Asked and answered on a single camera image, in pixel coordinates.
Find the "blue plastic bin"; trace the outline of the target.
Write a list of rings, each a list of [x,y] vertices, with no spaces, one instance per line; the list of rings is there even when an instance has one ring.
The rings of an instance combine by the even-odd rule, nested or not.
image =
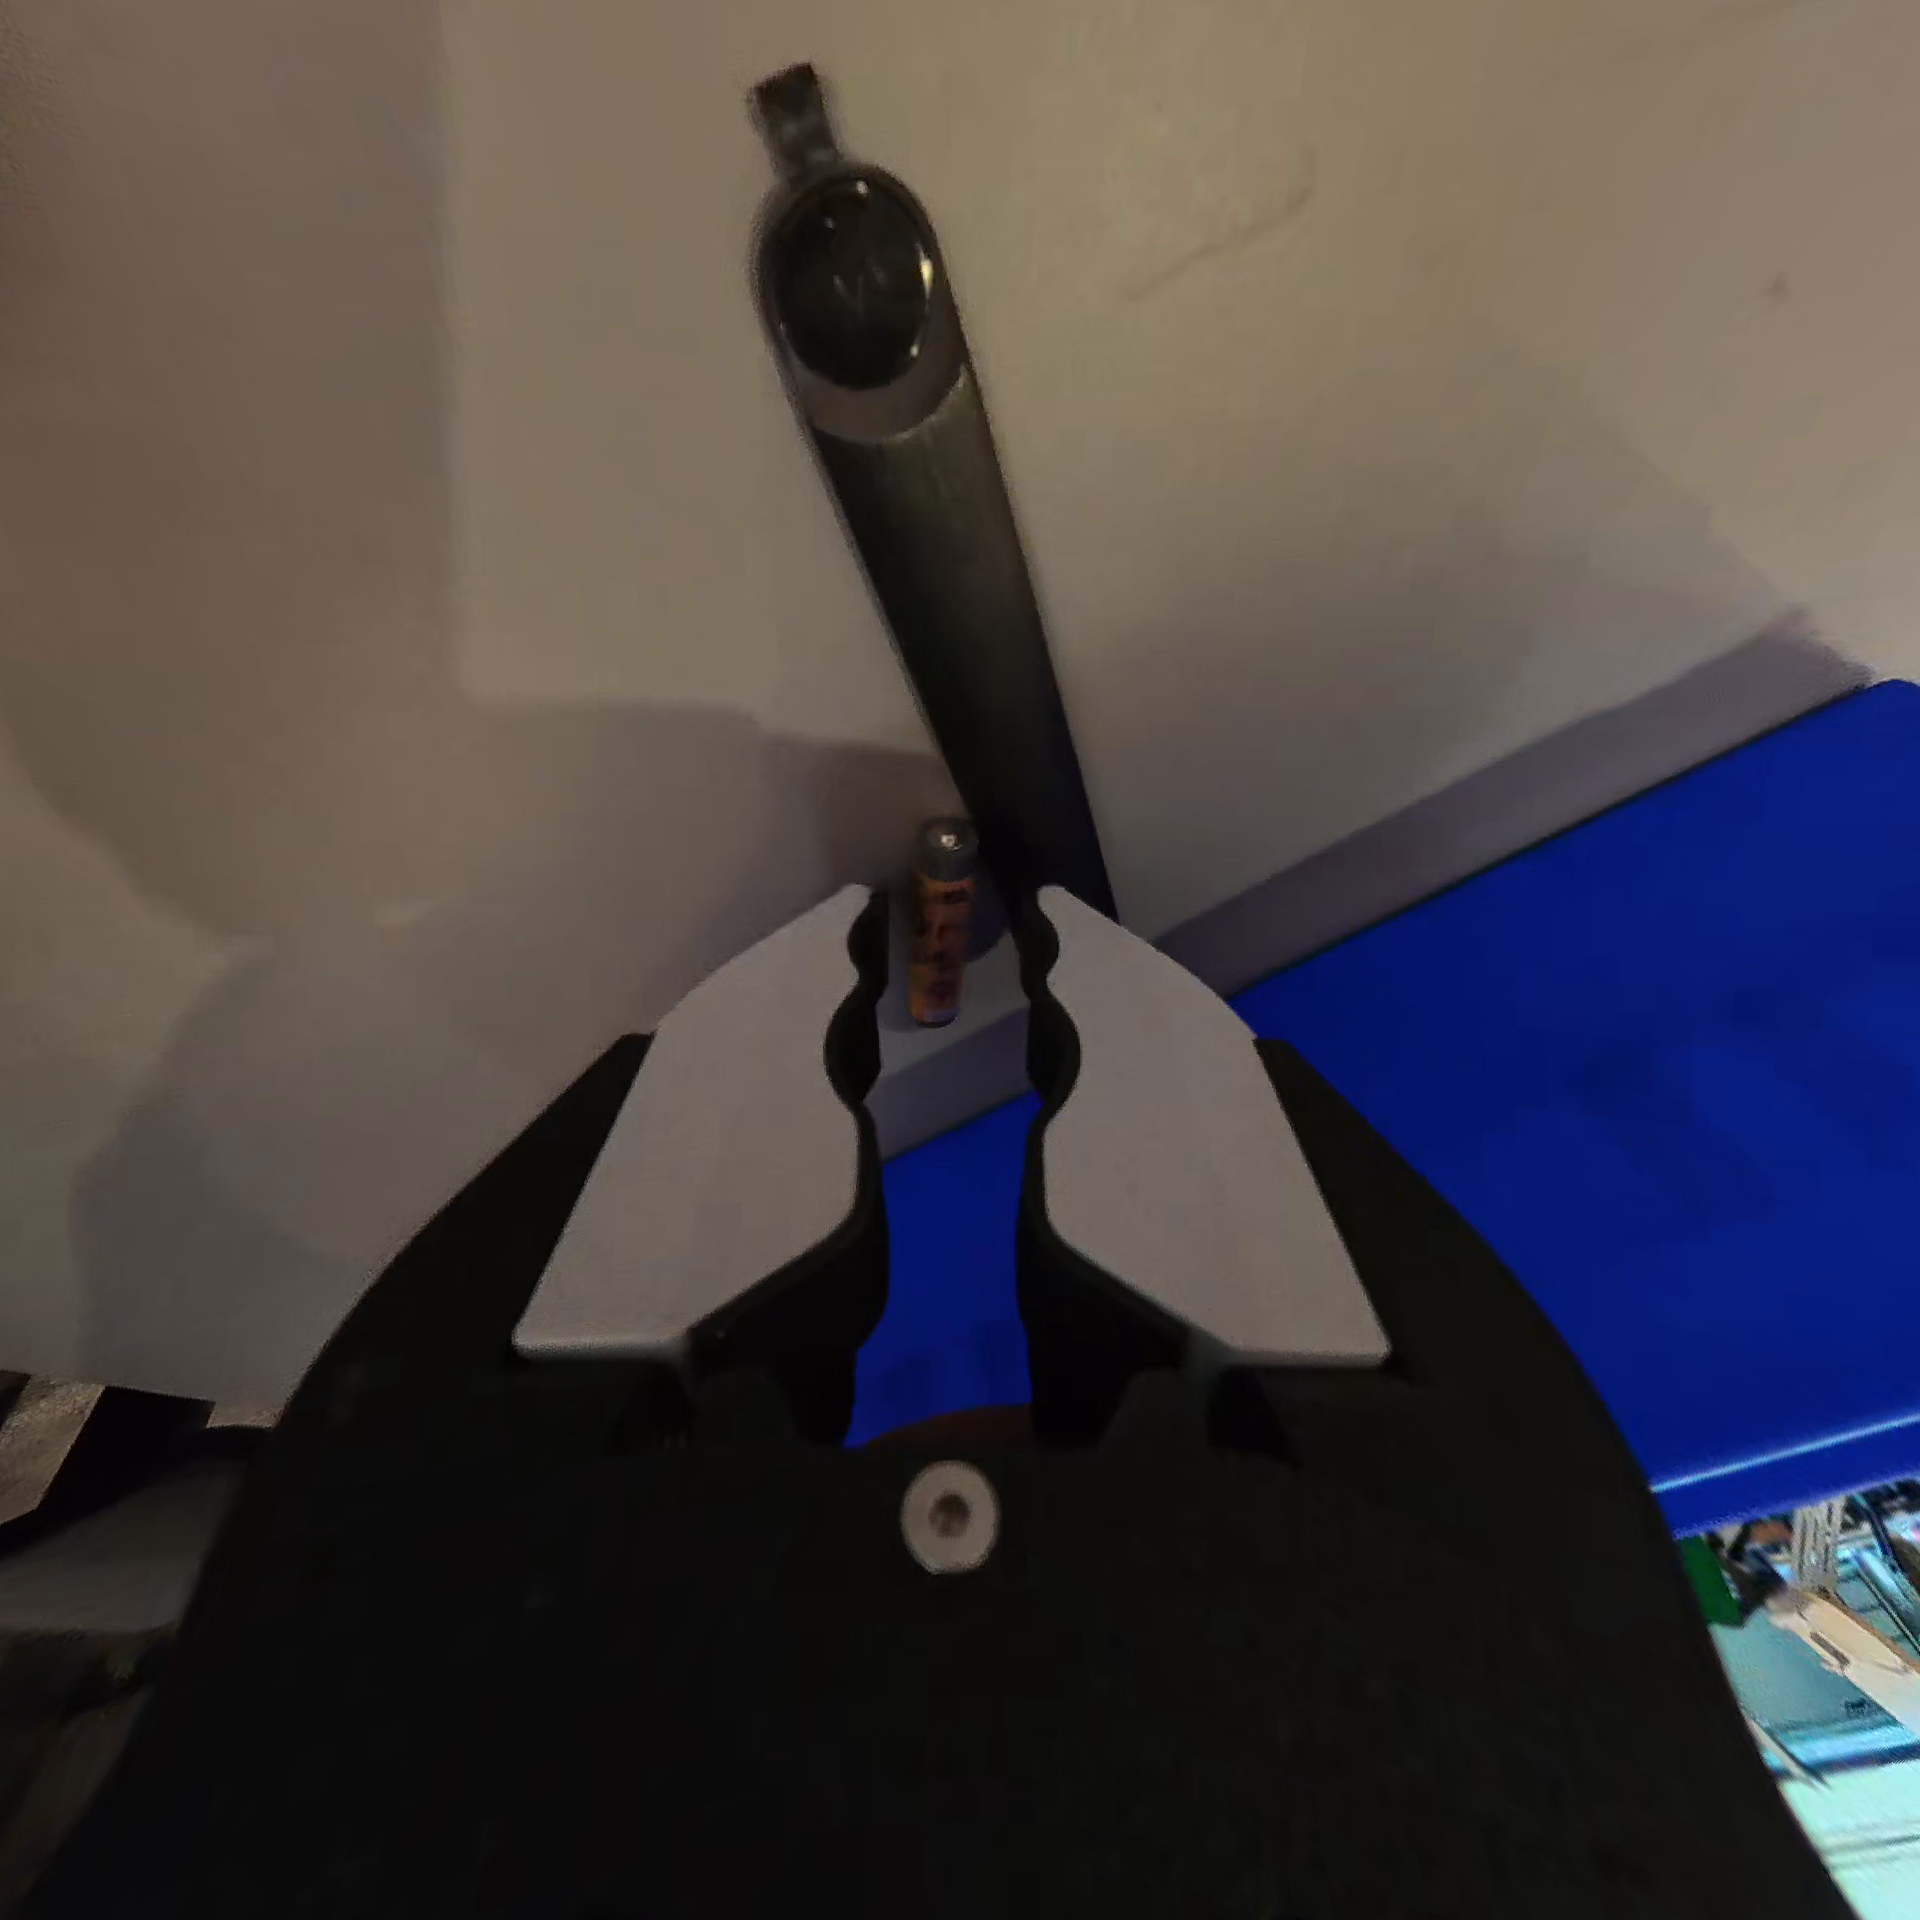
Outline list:
[[[1229,1001],[1494,1246],[1679,1536],[1917,1477],[1917,683]]]

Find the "orange and black battery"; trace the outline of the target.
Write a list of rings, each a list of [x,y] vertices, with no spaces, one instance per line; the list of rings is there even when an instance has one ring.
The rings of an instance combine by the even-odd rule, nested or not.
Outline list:
[[[971,817],[923,820],[910,874],[910,1017],[919,1029],[949,1024],[973,949],[978,841]]]

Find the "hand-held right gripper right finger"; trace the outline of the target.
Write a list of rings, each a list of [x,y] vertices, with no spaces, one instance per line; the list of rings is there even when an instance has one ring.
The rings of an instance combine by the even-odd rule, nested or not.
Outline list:
[[[1229,1358],[1383,1365],[1386,1327],[1228,998],[1063,886],[1029,902],[1021,978],[1037,1254]]]

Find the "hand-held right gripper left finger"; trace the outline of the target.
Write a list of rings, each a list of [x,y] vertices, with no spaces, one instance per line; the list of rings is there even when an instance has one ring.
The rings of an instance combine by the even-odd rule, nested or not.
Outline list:
[[[885,899],[855,883],[661,1017],[520,1317],[520,1353],[689,1349],[850,1222],[885,972]]]

